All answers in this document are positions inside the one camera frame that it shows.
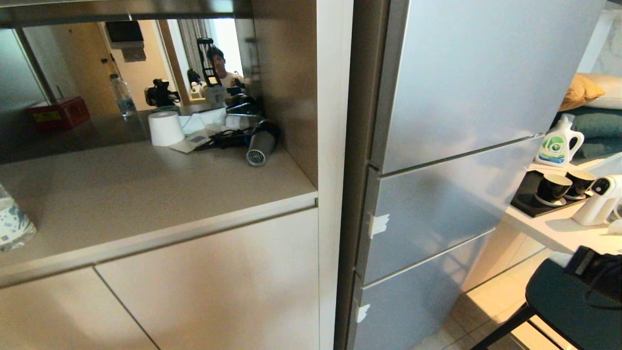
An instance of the toilet paper roll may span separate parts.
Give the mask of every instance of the toilet paper roll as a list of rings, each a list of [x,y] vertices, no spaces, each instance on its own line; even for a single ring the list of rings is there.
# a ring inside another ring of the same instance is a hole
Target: toilet paper roll
[[[149,115],[151,143],[154,146],[170,146],[183,140],[182,125],[177,112],[165,111]]]

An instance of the curtain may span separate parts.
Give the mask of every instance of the curtain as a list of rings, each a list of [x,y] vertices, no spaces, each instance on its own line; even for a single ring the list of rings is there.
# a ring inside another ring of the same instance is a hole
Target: curtain
[[[188,65],[203,78],[201,58],[198,55],[197,38],[210,37],[210,29],[205,26],[203,19],[178,19],[177,22],[182,35],[183,48],[186,51],[186,57],[188,57]]]

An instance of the tape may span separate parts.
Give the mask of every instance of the tape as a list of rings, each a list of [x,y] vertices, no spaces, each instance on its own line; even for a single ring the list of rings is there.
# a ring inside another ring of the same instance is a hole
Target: tape
[[[379,234],[387,230],[387,223],[389,222],[389,214],[382,216],[370,215],[369,219],[369,239],[374,239],[374,235]]]
[[[358,311],[356,312],[356,323],[361,323],[361,321],[367,317],[367,310],[369,310],[370,306],[371,304],[367,304],[358,308]]]

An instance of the saucer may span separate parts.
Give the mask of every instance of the saucer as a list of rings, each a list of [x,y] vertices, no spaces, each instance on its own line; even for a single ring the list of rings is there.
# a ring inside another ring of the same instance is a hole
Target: saucer
[[[573,197],[573,196],[570,196],[568,194],[564,194],[564,198],[571,199],[573,201],[581,201],[582,199],[586,199],[587,196],[585,195],[585,193],[583,193],[583,194],[581,194],[581,195],[579,195],[577,197]]]
[[[543,200],[542,198],[538,197],[537,194],[534,195],[534,197],[536,198],[536,200],[542,204],[544,204],[545,206],[549,206],[549,207],[561,207],[561,206],[565,206],[566,205],[566,200],[564,198],[560,198],[554,202],[547,202],[545,200]]]

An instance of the black tray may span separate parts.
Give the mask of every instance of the black tray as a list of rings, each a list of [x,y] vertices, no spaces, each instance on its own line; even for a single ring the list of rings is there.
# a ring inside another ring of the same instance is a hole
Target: black tray
[[[510,202],[510,204],[531,217],[539,217],[540,215],[548,214],[550,212],[581,203],[590,198],[590,195],[586,194],[585,198],[579,201],[566,198],[566,205],[561,207],[545,206],[536,200],[536,191],[538,190],[538,185],[543,177],[544,175],[537,170],[528,171],[527,174],[525,174],[525,178],[522,179],[521,185],[518,186],[516,194],[514,195],[514,198],[512,198],[512,202]]]

